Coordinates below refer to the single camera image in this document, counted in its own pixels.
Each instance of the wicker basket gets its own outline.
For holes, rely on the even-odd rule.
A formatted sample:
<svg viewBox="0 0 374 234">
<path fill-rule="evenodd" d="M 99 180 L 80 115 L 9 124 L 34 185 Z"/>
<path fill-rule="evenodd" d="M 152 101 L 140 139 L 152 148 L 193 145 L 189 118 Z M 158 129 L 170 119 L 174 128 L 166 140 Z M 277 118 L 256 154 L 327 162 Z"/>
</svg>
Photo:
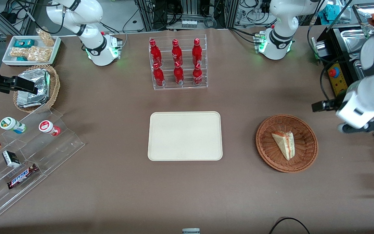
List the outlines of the wicker basket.
<svg viewBox="0 0 374 234">
<path fill-rule="evenodd" d="M 291 131 L 294 134 L 295 156 L 286 160 L 271 133 Z M 317 158 L 318 141 L 310 126 L 289 114 L 273 115 L 261 123 L 256 133 L 256 147 L 264 161 L 281 172 L 301 172 Z"/>
<path fill-rule="evenodd" d="M 31 68 L 28 68 L 27 71 L 33 70 L 33 69 L 46 69 L 50 73 L 50 97 L 45 106 L 47 108 L 50 108 L 54 105 L 57 99 L 58 91 L 60 89 L 60 80 L 58 79 L 58 75 L 56 73 L 56 70 L 50 65 L 36 65 L 32 66 Z M 21 108 L 17 105 L 17 97 L 18 97 L 18 92 L 14 92 L 14 105 L 20 110 L 20 111 L 25 111 L 27 113 L 31 113 L 35 111 L 38 107 L 31 107 L 31 108 Z"/>
</svg>

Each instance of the metal tray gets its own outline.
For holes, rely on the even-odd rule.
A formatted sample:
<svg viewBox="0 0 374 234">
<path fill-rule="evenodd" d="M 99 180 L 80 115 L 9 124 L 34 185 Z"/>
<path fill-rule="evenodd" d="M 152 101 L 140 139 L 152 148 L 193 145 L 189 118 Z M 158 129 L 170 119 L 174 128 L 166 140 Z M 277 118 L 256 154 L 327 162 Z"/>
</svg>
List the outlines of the metal tray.
<svg viewBox="0 0 374 234">
<path fill-rule="evenodd" d="M 340 33 L 346 45 L 347 52 L 353 55 L 359 55 L 360 49 L 366 41 L 365 34 L 361 29 L 347 30 Z"/>
<path fill-rule="evenodd" d="M 369 37 L 374 33 L 374 26 L 368 23 L 368 19 L 371 18 L 371 15 L 374 13 L 374 4 L 354 4 L 352 8 L 365 36 Z"/>
<path fill-rule="evenodd" d="M 360 63 L 360 60 L 356 60 L 356 62 L 353 63 L 353 67 L 355 67 L 357 78 L 359 78 L 359 80 L 364 79 L 365 74 L 363 74 L 362 64 Z"/>
</svg>

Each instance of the red coca-cola bottle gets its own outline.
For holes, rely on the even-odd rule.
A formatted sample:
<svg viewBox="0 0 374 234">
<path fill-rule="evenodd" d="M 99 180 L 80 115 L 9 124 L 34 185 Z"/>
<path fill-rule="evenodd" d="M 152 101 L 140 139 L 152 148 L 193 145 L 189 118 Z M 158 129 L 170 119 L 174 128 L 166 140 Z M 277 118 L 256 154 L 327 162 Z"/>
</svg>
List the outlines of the red coca-cola bottle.
<svg viewBox="0 0 374 234">
<path fill-rule="evenodd" d="M 202 63 L 202 47 L 200 46 L 200 39 L 194 39 L 194 46 L 193 46 L 193 65 L 197 63 Z"/>
<path fill-rule="evenodd" d="M 177 39 L 172 40 L 172 58 L 174 62 L 180 62 L 180 65 L 183 65 L 183 55 Z"/>
<path fill-rule="evenodd" d="M 158 86 L 165 86 L 164 73 L 162 72 L 160 65 L 157 62 L 154 62 L 154 79 L 156 79 L 156 84 Z"/>
<path fill-rule="evenodd" d="M 161 51 L 159 47 L 157 46 L 156 40 L 151 39 L 150 40 L 150 45 L 151 45 L 151 55 L 153 56 L 153 61 L 157 62 L 158 65 L 161 67 L 162 66 L 162 56 L 161 56 Z"/>
<path fill-rule="evenodd" d="M 183 69 L 181 68 L 180 62 L 175 62 L 174 63 L 174 77 L 175 77 L 175 82 L 177 85 L 182 85 L 184 84 L 184 72 Z"/>
<path fill-rule="evenodd" d="M 196 64 L 193 71 L 193 84 L 200 85 L 202 83 L 202 69 L 200 68 L 200 64 Z"/>
</svg>

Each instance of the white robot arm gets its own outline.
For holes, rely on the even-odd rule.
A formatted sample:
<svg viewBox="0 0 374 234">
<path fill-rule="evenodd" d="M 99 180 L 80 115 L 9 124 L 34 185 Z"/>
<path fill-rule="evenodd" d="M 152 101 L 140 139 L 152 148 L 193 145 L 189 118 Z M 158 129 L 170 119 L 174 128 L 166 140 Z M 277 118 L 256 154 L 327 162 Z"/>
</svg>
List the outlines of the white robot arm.
<svg viewBox="0 0 374 234">
<path fill-rule="evenodd" d="M 291 46 L 291 40 L 298 28 L 299 15 L 313 14 L 318 5 L 321 11 L 327 5 L 324 0 L 272 0 L 269 12 L 277 18 L 275 27 L 260 31 L 259 53 L 272 60 L 282 59 Z"/>
<path fill-rule="evenodd" d="M 110 35 L 102 35 L 94 23 L 102 20 L 102 6 L 96 0 L 57 0 L 48 6 L 47 15 L 54 23 L 79 36 L 86 47 L 89 59 L 98 66 L 105 66 L 120 57 L 122 41 Z"/>
<path fill-rule="evenodd" d="M 374 131 L 374 34 L 362 46 L 360 63 L 364 79 L 351 84 L 334 100 L 313 104 L 313 111 L 336 110 L 337 117 L 345 122 L 339 130 L 345 133 Z"/>
</svg>

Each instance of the brown tablecloth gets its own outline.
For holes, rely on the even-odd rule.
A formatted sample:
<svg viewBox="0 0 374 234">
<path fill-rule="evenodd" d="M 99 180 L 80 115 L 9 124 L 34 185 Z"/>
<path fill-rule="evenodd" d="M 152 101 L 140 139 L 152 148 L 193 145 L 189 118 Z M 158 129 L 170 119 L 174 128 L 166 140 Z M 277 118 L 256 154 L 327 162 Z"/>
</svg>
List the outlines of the brown tablecloth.
<svg viewBox="0 0 374 234">
<path fill-rule="evenodd" d="M 130 34 L 122 59 L 106 67 L 87 58 L 77 37 L 62 38 L 54 108 L 87 145 L 0 216 L 0 234 L 176 234 L 182 228 L 254 234 L 268 233 L 282 216 L 300 219 L 311 233 L 374 233 L 374 136 L 342 134 L 333 112 L 312 113 L 311 104 L 324 99 L 323 66 L 314 62 L 306 31 L 298 30 L 280 61 L 256 55 L 228 30 Z M 202 33 L 209 88 L 154 91 L 148 38 Z M 24 70 L 2 65 L 1 74 Z M 222 159 L 150 161 L 149 119 L 156 111 L 219 112 Z M 304 172 L 278 172 L 257 153 L 258 125 L 278 113 L 302 118 L 316 133 L 318 158 Z M 0 120 L 25 115 L 12 95 L 0 93 Z M 304 229 L 285 221 L 274 233 Z"/>
</svg>

